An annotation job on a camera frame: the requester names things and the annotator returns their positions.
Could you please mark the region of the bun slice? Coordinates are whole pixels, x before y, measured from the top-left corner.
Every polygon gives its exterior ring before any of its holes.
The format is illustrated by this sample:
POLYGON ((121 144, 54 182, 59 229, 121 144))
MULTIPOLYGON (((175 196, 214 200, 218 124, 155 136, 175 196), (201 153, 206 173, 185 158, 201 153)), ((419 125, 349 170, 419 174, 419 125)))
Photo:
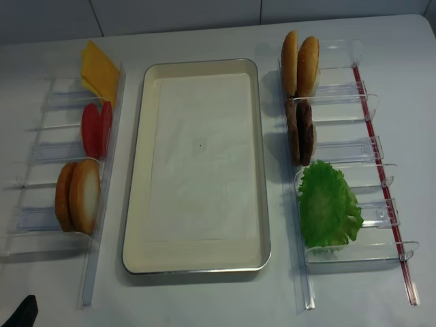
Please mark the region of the bun slice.
POLYGON ((69 188, 76 162, 66 163, 59 174, 55 192, 55 215, 64 232, 76 230, 69 209, 69 188))
POLYGON ((69 187, 69 209, 75 228, 92 234, 101 187, 99 167, 95 160, 78 162, 69 187))

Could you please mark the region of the left brown meat patty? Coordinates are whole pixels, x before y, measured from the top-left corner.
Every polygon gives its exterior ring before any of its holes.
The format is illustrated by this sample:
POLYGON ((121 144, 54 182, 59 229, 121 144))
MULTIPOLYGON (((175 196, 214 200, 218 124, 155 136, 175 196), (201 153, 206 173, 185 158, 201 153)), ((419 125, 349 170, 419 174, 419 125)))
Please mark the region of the left brown meat patty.
POLYGON ((300 165, 300 149, 298 139, 298 126, 296 120, 296 107, 294 100, 288 97, 285 101, 285 115, 287 119, 287 134, 290 143, 291 160, 293 166, 300 165))

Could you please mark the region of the brown meat patty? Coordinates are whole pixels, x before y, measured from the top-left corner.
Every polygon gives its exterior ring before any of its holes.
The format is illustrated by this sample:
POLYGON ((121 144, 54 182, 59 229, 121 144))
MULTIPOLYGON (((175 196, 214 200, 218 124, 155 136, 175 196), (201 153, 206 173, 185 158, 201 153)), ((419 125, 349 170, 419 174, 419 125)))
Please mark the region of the brown meat patty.
POLYGON ((298 126, 296 120, 296 107, 294 100, 288 97, 285 101, 285 115, 287 119, 287 134, 290 143, 291 160, 293 166, 300 165, 300 149, 298 139, 298 126))
POLYGON ((300 164, 302 166, 308 166, 313 152, 314 129, 311 105, 307 100, 298 102, 296 108, 296 120, 298 127, 300 164))

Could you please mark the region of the right brown meat patty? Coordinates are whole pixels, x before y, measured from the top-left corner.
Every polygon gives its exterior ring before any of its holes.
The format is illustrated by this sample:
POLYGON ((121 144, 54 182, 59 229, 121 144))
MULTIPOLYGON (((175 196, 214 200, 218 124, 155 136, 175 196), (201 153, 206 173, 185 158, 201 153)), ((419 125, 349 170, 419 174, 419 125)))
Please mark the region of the right brown meat patty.
POLYGON ((302 166, 308 166, 313 152, 314 129, 311 105, 307 100, 298 102, 296 108, 296 120, 298 127, 300 164, 302 166))

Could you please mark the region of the green lettuce leaf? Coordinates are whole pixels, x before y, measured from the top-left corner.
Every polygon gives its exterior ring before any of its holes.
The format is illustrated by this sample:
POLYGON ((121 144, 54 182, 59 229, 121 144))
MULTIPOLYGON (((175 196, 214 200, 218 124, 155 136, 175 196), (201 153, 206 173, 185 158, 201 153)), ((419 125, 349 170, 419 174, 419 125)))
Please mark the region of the green lettuce leaf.
POLYGON ((317 160, 302 171, 298 192, 306 247, 343 246, 357 239, 362 209, 342 171, 317 160))

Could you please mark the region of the right red tomato slice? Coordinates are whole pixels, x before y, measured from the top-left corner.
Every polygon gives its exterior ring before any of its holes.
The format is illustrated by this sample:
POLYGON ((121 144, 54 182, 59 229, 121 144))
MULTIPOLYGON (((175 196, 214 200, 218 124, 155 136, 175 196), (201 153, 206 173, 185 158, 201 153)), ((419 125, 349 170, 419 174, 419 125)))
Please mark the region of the right red tomato slice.
POLYGON ((105 157, 108 150, 108 141, 110 130, 112 128, 112 105, 110 102, 105 102, 100 114, 99 126, 99 149, 100 156, 105 157))

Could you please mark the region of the left red tomato slice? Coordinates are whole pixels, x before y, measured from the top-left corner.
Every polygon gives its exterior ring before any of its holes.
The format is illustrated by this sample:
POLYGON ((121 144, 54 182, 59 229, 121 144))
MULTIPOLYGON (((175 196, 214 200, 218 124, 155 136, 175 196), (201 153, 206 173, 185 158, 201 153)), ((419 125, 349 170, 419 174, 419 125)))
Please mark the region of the left red tomato slice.
POLYGON ((82 113, 81 133, 84 151, 88 157, 99 159, 99 112, 94 103, 88 104, 82 113))

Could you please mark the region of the front yellow cheese slice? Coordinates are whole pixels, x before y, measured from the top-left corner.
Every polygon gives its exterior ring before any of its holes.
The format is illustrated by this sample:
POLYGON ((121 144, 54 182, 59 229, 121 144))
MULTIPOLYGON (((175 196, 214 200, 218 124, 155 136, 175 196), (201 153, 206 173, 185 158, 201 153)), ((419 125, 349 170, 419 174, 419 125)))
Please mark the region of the front yellow cheese slice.
POLYGON ((119 69, 104 53, 99 51, 98 53, 101 70, 99 73, 99 82, 97 83, 96 95, 103 97, 112 105, 115 105, 119 69))

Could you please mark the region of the yellow cheese slice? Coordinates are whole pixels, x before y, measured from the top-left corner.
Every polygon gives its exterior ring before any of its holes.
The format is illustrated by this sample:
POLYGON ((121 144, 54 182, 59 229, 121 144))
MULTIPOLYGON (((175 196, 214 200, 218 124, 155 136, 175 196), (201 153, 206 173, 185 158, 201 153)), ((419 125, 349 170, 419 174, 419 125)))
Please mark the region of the yellow cheese slice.
POLYGON ((86 49, 82 51, 82 81, 84 86, 94 93, 97 92, 101 70, 98 54, 97 46, 92 41, 89 41, 86 49))
POLYGON ((119 69, 104 53, 99 51, 98 53, 101 70, 99 73, 99 82, 97 83, 96 95, 103 97, 112 105, 115 105, 119 69))

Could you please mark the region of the rear yellow cheese slice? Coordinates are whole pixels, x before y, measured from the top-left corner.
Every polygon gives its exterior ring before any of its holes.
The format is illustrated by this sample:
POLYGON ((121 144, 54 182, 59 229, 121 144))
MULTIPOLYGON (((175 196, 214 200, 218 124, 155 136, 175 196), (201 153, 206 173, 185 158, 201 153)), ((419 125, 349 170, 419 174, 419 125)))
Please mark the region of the rear yellow cheese slice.
POLYGON ((101 70, 98 54, 97 46, 92 41, 89 41, 86 49, 82 51, 82 81, 84 86, 94 93, 97 92, 101 70))

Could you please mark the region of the white paper tray liner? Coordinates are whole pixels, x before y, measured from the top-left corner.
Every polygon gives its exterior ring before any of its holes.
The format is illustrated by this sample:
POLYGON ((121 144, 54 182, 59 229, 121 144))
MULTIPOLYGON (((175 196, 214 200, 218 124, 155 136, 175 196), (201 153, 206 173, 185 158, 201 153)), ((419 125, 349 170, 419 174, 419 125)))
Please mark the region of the white paper tray liner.
POLYGON ((249 76, 161 82, 147 232, 156 241, 257 233, 249 76))

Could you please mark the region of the left sesame top bun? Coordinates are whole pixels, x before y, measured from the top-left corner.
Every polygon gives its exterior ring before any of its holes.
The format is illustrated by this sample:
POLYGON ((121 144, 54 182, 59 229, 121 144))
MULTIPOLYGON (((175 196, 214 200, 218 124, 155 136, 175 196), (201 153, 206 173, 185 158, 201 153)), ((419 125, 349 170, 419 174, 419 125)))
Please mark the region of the left sesame top bun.
POLYGON ((294 97, 297 88, 298 32, 290 31, 281 50, 281 77, 285 93, 294 97))

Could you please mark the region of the clear acrylic rack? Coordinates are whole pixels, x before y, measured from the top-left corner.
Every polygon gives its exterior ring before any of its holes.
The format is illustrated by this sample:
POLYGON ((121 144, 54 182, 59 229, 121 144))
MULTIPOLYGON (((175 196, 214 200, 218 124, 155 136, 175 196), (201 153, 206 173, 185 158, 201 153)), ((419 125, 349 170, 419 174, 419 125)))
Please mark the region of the clear acrylic rack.
POLYGON ((95 227, 90 234, 64 232, 55 217, 55 188, 61 168, 69 162, 86 159, 82 145, 81 118, 84 107, 102 107, 103 99, 81 85, 80 78, 49 78, 39 116, 30 128, 35 133, 19 172, 6 190, 18 191, 10 218, 1 227, 1 259, 85 257, 78 307, 91 305, 97 271, 102 230, 112 178, 116 139, 119 131, 126 73, 120 66, 112 127, 107 139, 107 155, 97 160, 101 193, 97 203, 95 227))
POLYGON ((280 134, 283 139, 283 187, 290 205, 292 273, 303 307, 313 309, 315 295, 311 277, 316 274, 352 273, 400 267, 409 303, 418 305, 418 293, 411 279, 408 261, 419 244, 405 241, 400 234, 396 201, 390 192, 396 166, 384 163, 379 136, 373 129, 378 97, 367 92, 360 77, 359 40, 319 41, 320 55, 316 81, 309 97, 291 97, 311 105, 314 145, 310 164, 317 160, 330 163, 344 173, 355 194, 364 219, 357 239, 343 246, 305 246, 300 230, 298 187, 307 166, 293 166, 287 134, 285 93, 278 59, 280 134))

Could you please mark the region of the left clear acrylic rack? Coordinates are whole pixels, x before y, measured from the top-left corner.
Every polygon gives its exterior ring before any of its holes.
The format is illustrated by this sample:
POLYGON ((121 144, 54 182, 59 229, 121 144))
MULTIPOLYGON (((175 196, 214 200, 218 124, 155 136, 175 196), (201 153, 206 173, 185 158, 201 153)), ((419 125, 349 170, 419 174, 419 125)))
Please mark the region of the left clear acrylic rack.
POLYGON ((80 78, 49 78, 39 116, 30 128, 35 133, 19 172, 6 190, 18 191, 10 218, 1 227, 1 259, 85 257, 78 307, 91 305, 97 271, 102 230, 112 178, 116 139, 119 131, 126 73, 120 66, 112 127, 107 139, 107 155, 97 160, 101 193, 97 203, 95 227, 90 234, 64 232, 55 217, 55 188, 61 168, 69 162, 86 159, 82 145, 81 118, 84 107, 102 107, 103 99, 81 85, 80 78))

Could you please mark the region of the black object at corner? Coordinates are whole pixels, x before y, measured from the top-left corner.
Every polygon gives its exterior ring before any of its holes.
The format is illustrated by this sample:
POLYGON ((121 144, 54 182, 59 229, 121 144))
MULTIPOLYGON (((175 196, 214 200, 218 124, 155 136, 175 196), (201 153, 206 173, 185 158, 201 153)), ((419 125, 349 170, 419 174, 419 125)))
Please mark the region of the black object at corner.
POLYGON ((33 327, 38 314, 35 295, 28 295, 2 327, 33 327))

